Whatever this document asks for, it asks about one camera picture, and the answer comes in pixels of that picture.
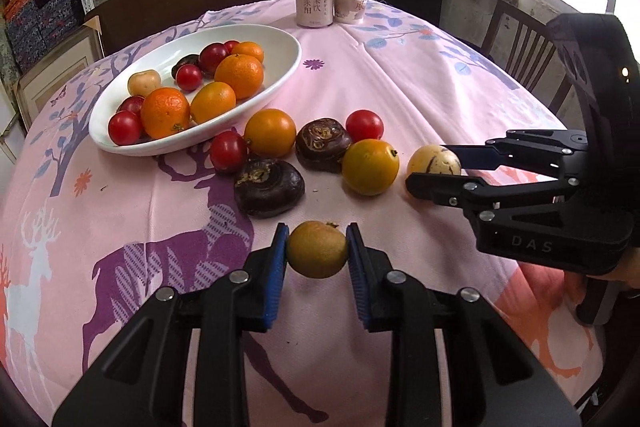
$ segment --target hand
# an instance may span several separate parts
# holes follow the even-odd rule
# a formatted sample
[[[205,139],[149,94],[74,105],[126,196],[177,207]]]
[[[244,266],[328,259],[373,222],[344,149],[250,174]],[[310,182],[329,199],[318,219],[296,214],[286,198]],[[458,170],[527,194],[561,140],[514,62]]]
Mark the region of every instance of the hand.
[[[631,288],[640,289],[640,248],[627,248],[618,265],[610,273],[590,277],[606,281],[622,281]]]

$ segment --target red tomato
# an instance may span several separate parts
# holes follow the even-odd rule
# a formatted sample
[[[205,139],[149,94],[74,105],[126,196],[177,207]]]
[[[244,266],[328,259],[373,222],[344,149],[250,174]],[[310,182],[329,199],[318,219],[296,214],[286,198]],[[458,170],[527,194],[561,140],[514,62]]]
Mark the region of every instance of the red tomato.
[[[118,111],[108,125],[109,138],[116,145],[133,145],[142,136],[140,117],[131,111]]]
[[[217,171],[225,174],[238,172],[248,156],[246,142],[235,131],[221,132],[211,142],[209,156]]]
[[[131,111],[133,114],[140,116],[140,109],[142,109],[142,103],[144,101],[144,96],[130,96],[129,98],[125,98],[124,102],[120,104],[118,111]]]
[[[202,71],[193,64],[184,64],[175,73],[175,83],[184,91],[198,89],[202,85]]]
[[[227,41],[225,42],[225,48],[226,48],[226,52],[231,55],[232,51],[234,50],[234,46],[236,44],[239,44],[240,42],[238,41]]]
[[[354,143],[367,138],[379,140],[385,132],[382,119],[368,109],[352,112],[347,118],[345,127]]]

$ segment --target table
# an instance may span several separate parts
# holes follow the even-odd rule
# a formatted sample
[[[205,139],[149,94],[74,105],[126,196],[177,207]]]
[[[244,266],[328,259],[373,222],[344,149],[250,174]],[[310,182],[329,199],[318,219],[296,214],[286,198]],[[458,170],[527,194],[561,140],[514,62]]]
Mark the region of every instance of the table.
[[[28,402],[50,422],[83,368],[156,288],[205,287],[270,244],[277,222],[293,228],[307,219],[343,230],[357,221],[367,246],[427,287],[478,288],[577,400],[599,376],[602,350],[594,331],[575,322],[563,273],[478,253],[459,210],[415,201],[403,186],[407,160],[426,143],[480,144],[510,128],[561,123],[492,63],[393,7],[369,2],[362,25],[315,30],[297,27],[294,12],[294,0],[270,0],[169,28],[79,73],[36,118],[6,195],[0,247],[8,269],[0,269],[0,361]],[[91,108],[119,71],[164,42],[236,23],[300,40],[302,63],[270,104],[299,127],[344,121],[358,108],[383,118],[384,139],[401,158],[390,190],[361,198],[335,174],[300,168],[302,203],[249,220],[232,182],[214,174],[208,144],[159,158],[94,145]],[[510,168],[487,176],[494,184],[536,180]],[[357,321],[347,270],[327,280],[288,270],[273,330],[248,340],[252,426],[381,425],[389,347],[388,334],[366,333]],[[188,380],[188,399],[192,392]],[[184,420],[190,425],[190,411]]]

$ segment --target white oval bowl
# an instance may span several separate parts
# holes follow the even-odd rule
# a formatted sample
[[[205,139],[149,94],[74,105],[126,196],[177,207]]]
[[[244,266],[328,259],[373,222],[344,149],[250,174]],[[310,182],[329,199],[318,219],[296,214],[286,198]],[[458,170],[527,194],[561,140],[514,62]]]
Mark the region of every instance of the white oval bowl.
[[[156,70],[160,73],[163,86],[177,87],[171,76],[171,68],[180,58],[185,55],[199,54],[212,42],[231,40],[253,41],[264,49],[264,81],[257,94],[242,100],[231,111],[173,136],[126,146],[118,146],[111,141],[107,126],[120,104],[129,96],[127,82],[133,73]],[[257,24],[219,26],[185,35],[140,57],[113,79],[95,103],[89,119],[89,135],[100,149],[125,156],[154,156],[196,145],[228,129],[248,113],[267,105],[289,80],[299,65],[301,57],[302,49],[298,40],[287,32],[270,26]],[[196,93],[197,91],[193,91],[185,95],[191,102]]]

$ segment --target beverage can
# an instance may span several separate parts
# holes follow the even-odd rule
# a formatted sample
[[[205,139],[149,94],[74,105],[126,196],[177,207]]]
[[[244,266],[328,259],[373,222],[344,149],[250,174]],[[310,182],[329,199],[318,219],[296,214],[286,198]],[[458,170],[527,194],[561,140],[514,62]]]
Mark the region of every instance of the beverage can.
[[[296,23],[305,28],[324,28],[334,21],[334,0],[296,0]]]

